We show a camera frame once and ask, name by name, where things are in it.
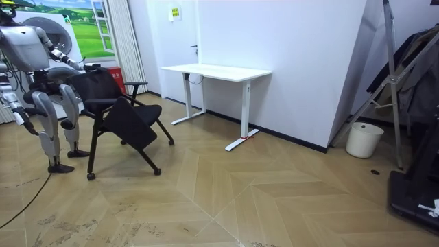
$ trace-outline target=green field picture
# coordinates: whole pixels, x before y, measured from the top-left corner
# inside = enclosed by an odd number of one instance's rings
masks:
[[[73,31],[75,32],[76,41],[80,47],[81,55],[86,58],[101,58],[114,56],[113,53],[104,51],[101,36],[99,35],[98,23],[90,8],[56,8],[44,5],[38,5],[35,8],[20,8],[19,11],[42,12],[50,14],[66,14],[71,20]],[[108,29],[106,23],[100,21],[102,32],[107,34]],[[106,47],[112,49],[111,41],[108,37],[104,37]]]

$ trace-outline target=desk foot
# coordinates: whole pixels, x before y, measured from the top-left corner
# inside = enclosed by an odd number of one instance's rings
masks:
[[[191,119],[191,118],[193,118],[193,117],[197,117],[198,115],[202,115],[202,114],[204,114],[204,113],[206,113],[206,112],[200,111],[200,112],[198,112],[198,113],[196,113],[196,114],[193,114],[193,115],[190,116],[190,117],[183,117],[182,119],[175,120],[175,121],[173,121],[171,124],[172,124],[172,125],[176,125],[176,124],[178,124],[178,123],[180,123],[180,122],[186,121],[186,120]]]
[[[237,147],[239,144],[243,143],[244,141],[247,141],[249,137],[255,135],[258,132],[259,132],[258,129],[254,129],[254,130],[250,131],[248,133],[247,138],[239,138],[238,140],[236,140],[236,141],[232,142],[231,144],[229,144],[226,147],[226,150],[229,151],[229,152],[232,151],[233,148]]]

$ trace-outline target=white bucket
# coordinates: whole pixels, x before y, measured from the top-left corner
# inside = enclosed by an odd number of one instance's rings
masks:
[[[349,132],[346,151],[357,158],[370,158],[384,134],[380,127],[369,123],[354,123]]]

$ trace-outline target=standing desk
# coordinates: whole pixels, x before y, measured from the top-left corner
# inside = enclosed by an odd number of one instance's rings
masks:
[[[258,133],[259,130],[257,129],[248,132],[248,115],[250,110],[250,83],[255,78],[271,74],[272,73],[271,71],[260,70],[260,69],[225,67],[225,66],[217,66],[217,65],[209,65],[209,64],[187,64],[187,65],[178,65],[171,67],[162,67],[161,69],[168,71],[177,71],[183,74],[183,82],[184,82],[185,97],[186,97],[186,117],[173,121],[172,122],[173,125],[176,125],[190,118],[196,117],[198,115],[204,114],[206,112],[206,106],[204,105],[203,83],[200,83],[202,87],[201,111],[195,114],[192,114],[191,112],[192,101],[191,101],[191,87],[189,82],[189,74],[193,73],[193,74],[202,75],[206,78],[242,83],[241,138],[228,145],[226,147],[227,151],[231,151],[233,148],[243,143],[249,137]]]

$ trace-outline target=folding chair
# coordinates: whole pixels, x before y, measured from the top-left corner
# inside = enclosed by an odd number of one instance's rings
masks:
[[[145,105],[135,100],[137,90],[134,90],[133,97],[123,94],[105,68],[85,66],[85,69],[88,70],[86,73],[67,78],[67,83],[75,87],[84,102],[82,114],[95,120],[87,179],[96,178],[93,173],[93,163],[97,138],[105,132],[113,132],[122,140],[121,144],[127,143],[132,146],[151,166],[154,175],[160,175],[161,169],[157,168],[143,149],[157,138],[157,134],[150,127],[154,123],[157,123],[166,134],[169,144],[174,144],[171,135],[158,120],[162,111],[161,106]],[[147,84],[147,82],[126,83],[126,85],[133,85],[134,89],[142,84]]]

